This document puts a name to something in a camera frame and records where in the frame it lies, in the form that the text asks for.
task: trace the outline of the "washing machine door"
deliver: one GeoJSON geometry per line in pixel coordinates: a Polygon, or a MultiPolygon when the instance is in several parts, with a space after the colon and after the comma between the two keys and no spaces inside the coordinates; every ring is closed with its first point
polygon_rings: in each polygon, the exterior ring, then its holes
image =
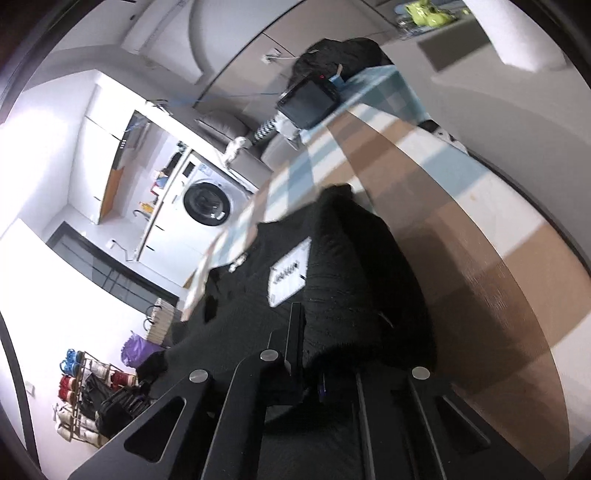
{"type": "Polygon", "coordinates": [[[203,225],[218,226],[230,217],[228,196],[220,187],[206,181],[187,189],[183,205],[189,216],[203,225]]]}

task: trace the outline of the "black backpack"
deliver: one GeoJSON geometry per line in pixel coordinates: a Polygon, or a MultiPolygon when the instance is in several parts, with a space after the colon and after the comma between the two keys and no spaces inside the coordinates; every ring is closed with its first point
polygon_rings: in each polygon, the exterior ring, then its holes
{"type": "Polygon", "coordinates": [[[379,45],[368,38],[345,41],[323,38],[295,61],[288,86],[295,85],[311,72],[319,72],[329,79],[336,74],[339,64],[343,66],[342,79],[348,80],[367,67],[391,63],[379,45]]]}

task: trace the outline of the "white label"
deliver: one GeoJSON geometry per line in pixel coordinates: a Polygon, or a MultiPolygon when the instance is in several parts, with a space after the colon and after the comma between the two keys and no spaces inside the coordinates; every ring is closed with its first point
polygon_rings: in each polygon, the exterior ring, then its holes
{"type": "Polygon", "coordinates": [[[268,300],[277,307],[306,285],[310,237],[271,267],[268,300]]]}

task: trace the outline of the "small screen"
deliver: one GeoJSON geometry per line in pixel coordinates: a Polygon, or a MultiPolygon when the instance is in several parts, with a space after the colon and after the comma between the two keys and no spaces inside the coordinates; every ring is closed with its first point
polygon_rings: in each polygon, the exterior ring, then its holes
{"type": "Polygon", "coordinates": [[[302,128],[320,122],[335,107],[335,100],[312,81],[303,84],[282,105],[281,111],[294,125],[302,128]]]}
{"type": "Polygon", "coordinates": [[[191,172],[193,171],[194,168],[195,168],[195,165],[193,163],[191,163],[191,162],[187,163],[187,166],[183,170],[183,175],[185,175],[188,178],[189,175],[191,175],[191,172]]]}

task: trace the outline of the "window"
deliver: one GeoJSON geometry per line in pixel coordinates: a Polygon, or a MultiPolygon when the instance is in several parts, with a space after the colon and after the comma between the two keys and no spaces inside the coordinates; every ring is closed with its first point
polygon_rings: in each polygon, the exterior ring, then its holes
{"type": "Polygon", "coordinates": [[[86,278],[136,310],[146,312],[157,298],[173,306],[178,303],[178,297],[117,262],[66,222],[53,233],[47,246],[86,278]]]}

